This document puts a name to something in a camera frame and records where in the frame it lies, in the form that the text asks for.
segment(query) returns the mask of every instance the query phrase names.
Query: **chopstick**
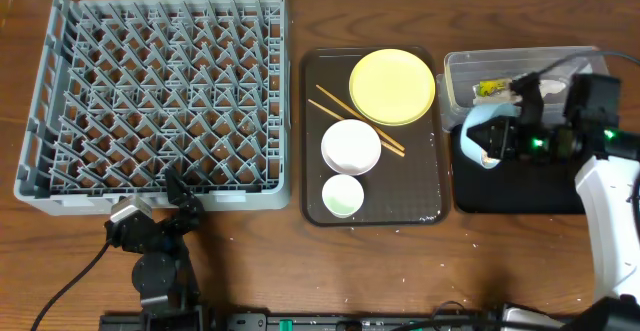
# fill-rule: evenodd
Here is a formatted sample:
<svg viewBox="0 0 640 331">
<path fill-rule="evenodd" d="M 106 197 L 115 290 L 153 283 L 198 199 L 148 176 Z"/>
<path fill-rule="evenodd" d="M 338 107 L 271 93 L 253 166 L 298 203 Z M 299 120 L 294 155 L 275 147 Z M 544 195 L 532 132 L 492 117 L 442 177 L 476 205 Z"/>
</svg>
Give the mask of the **chopstick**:
<svg viewBox="0 0 640 331">
<path fill-rule="evenodd" d="M 329 110 L 328 108 L 326 108 L 326 107 L 324 107 L 324 106 L 320 105 L 319 103 L 317 103 L 317 102 L 313 101 L 312 99 L 308 99 L 308 101 L 309 101 L 312 105 L 314 105 L 315 107 L 317 107 L 317 108 L 319 108 L 320 110 L 322 110 L 322 111 L 324 111 L 324 112 L 328 113 L 329 115 L 331 115 L 331 116 L 333 116 L 333 117 L 337 118 L 338 120 L 340 120 L 340 121 L 344 120 L 344 117 L 342 117 L 342 116 L 338 115 L 337 113 L 335 113 L 335 112 L 333 112 L 333 111 Z M 387 149 L 389 149 L 391 152 L 395 153 L 396 155 L 398 155 L 398 156 L 400 156 L 400 157 L 404 157 L 404 152 L 402 152 L 402 151 L 398 150 L 397 148 L 393 147 L 392 145 L 389 145 L 388 143 L 386 143 L 386 142 L 384 142 L 384 141 L 382 141 L 382 140 L 380 140 L 380 143 L 382 144 L 382 146 L 386 147 Z"/>
<path fill-rule="evenodd" d="M 338 105 L 342 106 L 343 109 L 347 110 L 350 114 L 352 114 L 353 116 L 357 117 L 360 121 L 368 123 L 371 127 L 373 127 L 374 130 L 376 130 L 378 135 L 384 137 L 393 146 L 397 147 L 400 151 L 404 151 L 404 146 L 400 145 L 398 142 L 396 142 L 396 140 L 392 139 L 391 136 L 389 136 L 386 133 L 384 133 L 384 131 L 380 130 L 377 126 L 371 125 L 371 123 L 367 119 L 362 117 L 362 115 L 360 115 L 359 113 L 355 112 L 351 107 L 347 106 L 344 102 L 340 101 L 339 98 L 333 96 L 331 94 L 331 92 L 325 90 L 320 85 L 316 85 L 316 87 L 318 88 L 318 90 L 324 92 L 325 95 L 329 96 L 329 98 L 331 98 L 333 101 L 335 101 Z"/>
</svg>

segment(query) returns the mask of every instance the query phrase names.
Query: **white bowl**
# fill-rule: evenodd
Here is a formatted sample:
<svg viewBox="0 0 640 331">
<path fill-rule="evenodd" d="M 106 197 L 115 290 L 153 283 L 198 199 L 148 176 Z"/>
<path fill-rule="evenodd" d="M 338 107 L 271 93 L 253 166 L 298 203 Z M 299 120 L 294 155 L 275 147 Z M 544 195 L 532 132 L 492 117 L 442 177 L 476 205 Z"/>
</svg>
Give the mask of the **white bowl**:
<svg viewBox="0 0 640 331">
<path fill-rule="evenodd" d="M 334 216 L 349 217 L 362 206 L 364 190 L 352 176 L 335 175 L 322 187 L 322 202 Z"/>
<path fill-rule="evenodd" d="M 376 131 L 359 120 L 333 124 L 322 137 L 322 158 L 335 172 L 362 175 L 380 159 L 382 146 Z"/>
</svg>

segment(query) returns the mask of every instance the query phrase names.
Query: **clear plastic container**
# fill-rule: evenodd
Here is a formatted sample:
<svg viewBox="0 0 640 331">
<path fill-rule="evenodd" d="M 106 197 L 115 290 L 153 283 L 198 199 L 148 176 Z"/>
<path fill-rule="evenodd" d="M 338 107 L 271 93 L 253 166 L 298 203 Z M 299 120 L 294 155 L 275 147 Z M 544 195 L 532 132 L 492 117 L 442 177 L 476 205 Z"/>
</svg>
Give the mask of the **clear plastic container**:
<svg viewBox="0 0 640 331">
<path fill-rule="evenodd" d="M 540 70 L 572 53 L 594 49 L 591 46 L 572 46 L 449 53 L 444 59 L 444 75 L 438 75 L 436 78 L 443 130 L 451 131 L 452 128 L 464 122 L 474 106 L 474 99 L 478 102 L 474 86 L 481 81 L 513 79 L 522 74 Z M 609 71 L 604 58 L 595 56 L 574 59 L 546 73 L 543 81 L 562 82 L 565 87 L 559 92 L 544 95 L 543 122 L 549 124 L 564 122 L 562 116 L 564 102 L 571 76 L 575 73 L 608 75 Z M 500 99 L 492 100 L 490 97 L 483 98 L 481 101 L 504 102 Z"/>
</svg>

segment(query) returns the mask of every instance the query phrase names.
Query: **dish rack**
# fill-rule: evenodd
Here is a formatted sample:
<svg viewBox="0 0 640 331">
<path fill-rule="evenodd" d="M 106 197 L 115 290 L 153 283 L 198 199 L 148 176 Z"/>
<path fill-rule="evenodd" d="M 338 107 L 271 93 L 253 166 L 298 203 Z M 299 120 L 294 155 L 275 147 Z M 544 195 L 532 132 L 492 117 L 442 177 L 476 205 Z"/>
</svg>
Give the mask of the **dish rack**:
<svg viewBox="0 0 640 331">
<path fill-rule="evenodd" d="M 206 210 L 284 207 L 285 0 L 53 0 L 14 193 L 53 215 L 139 194 L 175 168 Z"/>
</svg>

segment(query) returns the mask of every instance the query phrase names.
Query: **plastic bin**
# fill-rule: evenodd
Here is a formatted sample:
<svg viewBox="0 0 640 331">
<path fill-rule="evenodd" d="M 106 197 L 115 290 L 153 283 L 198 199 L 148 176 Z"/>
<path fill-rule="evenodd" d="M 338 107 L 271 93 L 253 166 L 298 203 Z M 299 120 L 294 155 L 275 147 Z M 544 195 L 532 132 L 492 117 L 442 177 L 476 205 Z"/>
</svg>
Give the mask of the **plastic bin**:
<svg viewBox="0 0 640 331">
<path fill-rule="evenodd" d="M 514 78 L 519 75 L 537 71 L 555 60 L 575 52 L 593 50 L 590 46 L 576 47 L 540 47 L 506 50 L 485 50 L 452 52 L 444 59 L 444 75 L 438 75 L 438 100 L 442 128 L 449 132 L 456 125 L 462 124 L 473 108 L 476 97 L 473 87 L 480 81 Z M 606 63 L 602 56 L 581 57 L 551 72 L 544 78 L 569 84 L 575 73 L 598 73 L 608 75 Z M 543 100 L 545 109 L 543 122 L 562 123 L 562 112 L 568 88 L 555 94 L 547 94 Z"/>
<path fill-rule="evenodd" d="M 285 0 L 53 0 L 14 193 L 53 215 L 139 194 L 170 207 L 178 170 L 207 210 L 284 207 Z"/>
</svg>

